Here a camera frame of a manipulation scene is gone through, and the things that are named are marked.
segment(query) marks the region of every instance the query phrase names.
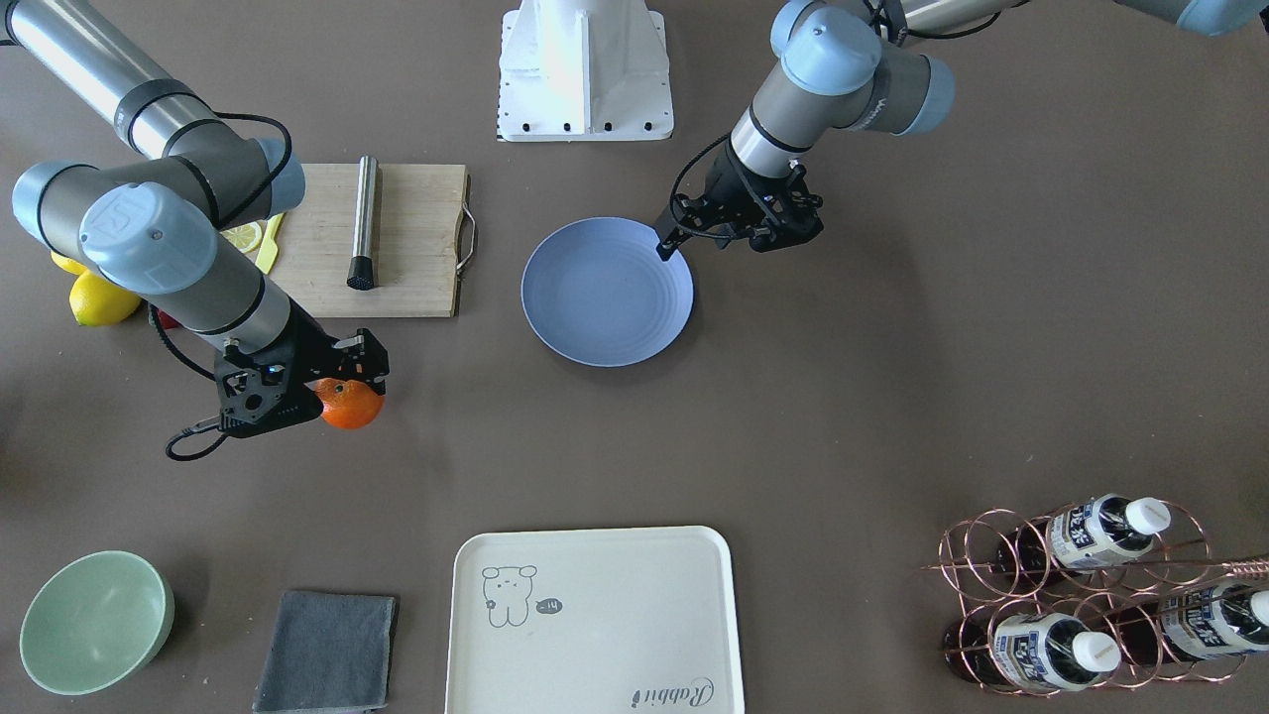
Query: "gray cloth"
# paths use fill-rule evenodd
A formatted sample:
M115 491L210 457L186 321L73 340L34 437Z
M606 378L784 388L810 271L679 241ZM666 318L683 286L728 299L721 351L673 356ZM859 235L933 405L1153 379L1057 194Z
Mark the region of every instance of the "gray cloth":
M387 704L396 600L288 591L254 711L344 714Z

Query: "black cable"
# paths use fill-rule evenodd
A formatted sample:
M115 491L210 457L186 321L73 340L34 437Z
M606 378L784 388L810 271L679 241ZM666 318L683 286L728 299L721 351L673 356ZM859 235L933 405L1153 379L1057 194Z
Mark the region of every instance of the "black cable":
M181 443L181 441L184 441L184 440L194 436L194 435L206 434L206 432L209 432L209 431L212 431L212 430L211 429L206 429L206 430L202 430L202 431L197 431L197 426L195 427L187 427L184 430L180 430L180 434L178 434L176 436L174 436L170 440L168 440L168 446L164 448L162 453L166 454L168 458L171 459L173 462L197 462L198 459L202 459L203 457L207 457L212 451L216 451L217 449L220 449L220 446L222 444L225 444L225 440L228 439L230 435L222 434L216 441L213 441L211 444L211 446L208 446L207 449L204 449L202 451L195 451L194 454L176 454L176 451L175 451L176 445L179 443Z
M882 37L886 42L890 42L895 47L902 47L904 42L907 41L914 33L907 28L907 15L904 14L904 6L901 4L891 5L891 0L879 0L874 8L871 0L862 0L864 6L868 8L869 18L868 27Z
M744 166L739 165L740 164L740 157L736 156L735 153L728 153L727 157L732 162L732 167L736 169L736 174L740 175L740 183L741 183L741 185L745 186L745 191L749 193L749 199L753 200L755 205L760 205L763 208L763 213L766 213L766 216L769 218L774 219L775 216L772 216L772 211L766 205L766 202L764 202L763 198L760 195L758 195L758 191L754 190L754 185L751 183L749 183L749 180L745 179L744 174L741 174L741 170L744 170Z
M971 34L973 34L976 32L982 32L982 30L987 29L989 27L991 27L992 24L995 24L995 22L997 19L1000 19L1000 13L996 13L995 15L991 15L990 18L987 18L987 22L982 23L981 25L972 27L970 29L962 29L959 32L949 32L947 34L934 34L934 33L928 33L928 32L920 32L920 30L910 29L910 30L907 30L907 34L911 36L911 37L919 37L921 39L957 39L957 38L961 38L961 37L968 37L968 36L971 36Z
M222 119L260 122L264 124L269 124L277 128L279 132L282 132L282 159L279 159L278 165L274 166L266 176L264 176L264 180L260 181L260 185L256 185L255 190L247 194L247 197L242 200L242 203L240 203L236 208L233 208L221 218L221 224L216 226L216 230L225 230L233 222L233 218L241 216L242 211L246 211L247 205L250 205L251 202L254 202L256 198L260 197L261 193L264 193L264 189L269 188L269 184L273 183L273 179L278 178L278 175L282 174L282 169L284 169L287 161L291 160L291 132L287 131L287 127L283 126L283 123L279 122L278 119L261 117L260 114L233 114L227 112L214 112L214 114Z
M674 214L674 207L678 205L678 203L679 203L678 202L679 184L683 183L683 176L688 175L688 171L690 171L692 167L695 166L697 162L699 162L700 159L703 159L706 156L706 153L709 153L711 151L714 150L716 146L718 146L723 141L727 141L728 138L731 138L731 132L727 132L727 133L720 136L718 138L711 141L709 146L706 146L704 148L702 148L699 153L697 153L695 156L693 156L692 160L688 161L687 165L683 166L683 170L679 171L679 175L675 176L675 179L674 179L674 185L670 186L670 217L674 218L674 227L679 228L680 231L683 231L683 232L685 232L688 235L694 235L694 236L698 236L698 237L712 237L714 240L736 240L735 233L727 235L727 233L717 233L717 232L706 232L703 230L697 230L697 228L693 228L693 227L688 227L688 226L683 224L681 216L675 216Z
M171 341L171 337L168 336L168 330L162 328L162 322L159 321L159 307L156 307L154 302L150 303L150 323L154 325L155 331L159 332L159 339L162 341L162 345L168 347L168 351L171 351L173 355L176 356L176 360L179 360L181 365L185 365L199 375L216 382L216 375L190 360L189 356L187 356L185 353Z

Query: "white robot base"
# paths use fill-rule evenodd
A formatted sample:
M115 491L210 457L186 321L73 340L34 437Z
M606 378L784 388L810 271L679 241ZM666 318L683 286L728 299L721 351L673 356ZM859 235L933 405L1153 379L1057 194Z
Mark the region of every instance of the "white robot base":
M651 141L674 131L665 18L643 0L524 0L503 16L497 137Z

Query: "blue joint cap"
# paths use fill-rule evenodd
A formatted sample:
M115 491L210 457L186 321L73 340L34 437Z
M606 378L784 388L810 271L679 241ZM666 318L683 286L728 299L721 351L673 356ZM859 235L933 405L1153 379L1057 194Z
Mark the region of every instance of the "blue joint cap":
M925 133L943 123L943 119L952 112L952 103L956 101L956 75L945 63L934 57L925 57L930 63L930 88L925 91L925 101L916 118L904 131L895 132L895 136L909 133Z
M775 22L772 23L772 52L775 52L777 57L784 55L784 48L788 47L789 38L793 37L793 25L802 16L802 11L819 1L792 0L792 3L787 3L780 8L779 14L775 15Z
M108 190L80 222L84 255L110 282L142 294L170 294L202 279L220 240L193 203L148 181Z
M822 96L850 94L877 74L881 38L841 8L812 11L793 32L780 66L789 81Z
M1264 0L1193 0L1181 10L1176 27L1217 37L1251 22L1264 5Z
M255 138L253 141L260 145L260 151L264 152L264 160L269 164L269 170L272 171L278 165L278 161L282 160L286 145L277 138ZM275 216L298 205L305 199L305 167L299 165L299 157L292 151L291 160L287 161L286 167L282 169L278 178L273 179L273 184L269 186L272 189L269 214Z
M13 186L13 217L18 218L18 224L23 230L36 236L49 250L53 250L53 246L48 242L48 237L39 224L39 203L44 197L44 189L57 178L57 174L71 166L82 165L85 164L71 161L44 161L36 164L18 176L18 183Z

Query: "white tray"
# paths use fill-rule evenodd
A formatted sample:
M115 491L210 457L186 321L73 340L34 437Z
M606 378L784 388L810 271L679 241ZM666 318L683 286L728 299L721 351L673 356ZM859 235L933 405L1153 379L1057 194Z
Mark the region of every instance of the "white tray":
M744 710L716 531L483 534L458 550L447 714Z

